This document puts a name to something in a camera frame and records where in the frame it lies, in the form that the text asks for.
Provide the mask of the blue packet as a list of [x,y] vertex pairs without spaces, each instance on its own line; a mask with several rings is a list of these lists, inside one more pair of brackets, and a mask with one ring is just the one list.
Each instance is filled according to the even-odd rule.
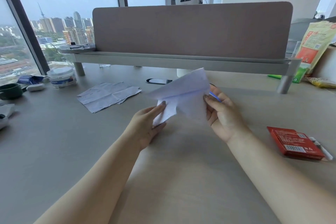
[[44,76],[22,75],[18,78],[16,83],[21,85],[37,85],[42,83],[44,78]]

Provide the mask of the yellow snack packet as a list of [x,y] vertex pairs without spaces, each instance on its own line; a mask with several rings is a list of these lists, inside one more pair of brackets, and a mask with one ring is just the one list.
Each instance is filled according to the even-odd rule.
[[336,89],[336,82],[333,82],[326,78],[307,77],[306,80],[313,86],[321,89]]

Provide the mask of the grey desk divider panel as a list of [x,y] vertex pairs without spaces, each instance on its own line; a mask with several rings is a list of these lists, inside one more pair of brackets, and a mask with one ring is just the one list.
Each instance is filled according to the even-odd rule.
[[293,6],[287,1],[93,9],[97,51],[279,60]]

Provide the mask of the blue pen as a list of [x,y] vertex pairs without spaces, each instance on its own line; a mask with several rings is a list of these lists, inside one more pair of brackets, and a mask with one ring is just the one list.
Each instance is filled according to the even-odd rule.
[[216,99],[218,102],[222,103],[222,100],[212,91],[209,92],[209,96],[211,96],[213,99]]

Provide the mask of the person's right hand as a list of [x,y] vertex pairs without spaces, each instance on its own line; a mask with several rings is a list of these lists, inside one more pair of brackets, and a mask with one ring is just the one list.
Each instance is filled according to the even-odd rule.
[[208,112],[206,109],[207,122],[216,135],[226,144],[251,137],[253,133],[233,101],[213,84],[210,84],[210,91],[222,100],[221,111]]

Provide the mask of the grey desk shelf riser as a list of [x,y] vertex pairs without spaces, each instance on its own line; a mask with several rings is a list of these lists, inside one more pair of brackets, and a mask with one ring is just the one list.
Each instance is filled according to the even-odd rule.
[[294,57],[288,59],[267,60],[100,52],[96,51],[94,45],[65,45],[59,47],[58,51],[63,55],[69,55],[79,76],[85,75],[82,63],[103,63],[110,65],[145,66],[180,70],[196,70],[203,68],[207,71],[218,72],[276,74],[282,76],[279,86],[277,87],[277,92],[280,94],[288,93],[302,60]]

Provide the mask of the green packet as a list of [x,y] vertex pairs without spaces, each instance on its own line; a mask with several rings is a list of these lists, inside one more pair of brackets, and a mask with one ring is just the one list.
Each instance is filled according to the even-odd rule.
[[310,69],[310,64],[302,62],[293,77],[293,83],[300,83],[306,72]]

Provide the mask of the brown cardboard box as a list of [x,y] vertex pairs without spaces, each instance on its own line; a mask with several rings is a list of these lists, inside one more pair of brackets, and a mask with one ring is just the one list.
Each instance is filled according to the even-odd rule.
[[329,46],[314,67],[313,78],[336,82],[336,47]]

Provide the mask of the white controller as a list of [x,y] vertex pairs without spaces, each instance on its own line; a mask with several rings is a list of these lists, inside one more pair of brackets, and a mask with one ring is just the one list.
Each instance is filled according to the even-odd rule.
[[15,104],[0,105],[0,131],[9,124],[9,118],[15,111]]

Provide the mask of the flat creased paper sheet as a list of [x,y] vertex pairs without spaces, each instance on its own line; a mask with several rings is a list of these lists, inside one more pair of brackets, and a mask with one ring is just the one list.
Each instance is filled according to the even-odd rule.
[[125,82],[100,83],[77,95],[77,99],[91,113],[96,113],[114,104],[121,104],[140,92],[140,87]]

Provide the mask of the person's left hand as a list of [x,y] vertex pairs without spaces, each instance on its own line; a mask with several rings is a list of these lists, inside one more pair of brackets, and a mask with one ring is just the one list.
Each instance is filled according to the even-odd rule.
[[136,140],[140,151],[149,146],[151,141],[165,128],[166,122],[154,125],[156,117],[148,117],[147,109],[138,111],[128,124],[125,133]]

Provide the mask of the white cup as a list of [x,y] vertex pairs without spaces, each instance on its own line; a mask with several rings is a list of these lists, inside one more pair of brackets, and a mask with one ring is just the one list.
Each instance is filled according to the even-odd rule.
[[191,72],[193,72],[194,70],[190,70],[190,69],[176,69],[176,74],[178,78],[181,78]]

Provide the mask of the white paper sheet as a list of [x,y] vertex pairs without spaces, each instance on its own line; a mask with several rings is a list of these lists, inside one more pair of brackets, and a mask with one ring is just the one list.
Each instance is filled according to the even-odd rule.
[[153,126],[165,122],[181,113],[199,123],[207,123],[207,107],[203,96],[210,92],[210,84],[204,68],[186,75],[150,92],[148,96],[157,100],[157,105],[166,102],[166,107],[154,120]]

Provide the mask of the black phone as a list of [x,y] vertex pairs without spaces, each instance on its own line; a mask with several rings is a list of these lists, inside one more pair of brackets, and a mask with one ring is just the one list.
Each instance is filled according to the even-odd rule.
[[155,85],[166,85],[173,80],[168,80],[168,79],[157,79],[157,78],[150,78],[146,80],[146,83],[148,84],[155,84]]

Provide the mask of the white plastic tub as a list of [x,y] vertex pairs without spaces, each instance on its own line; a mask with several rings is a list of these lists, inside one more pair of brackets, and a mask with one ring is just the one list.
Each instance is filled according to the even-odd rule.
[[75,71],[71,67],[60,67],[47,72],[51,85],[56,89],[77,84]]

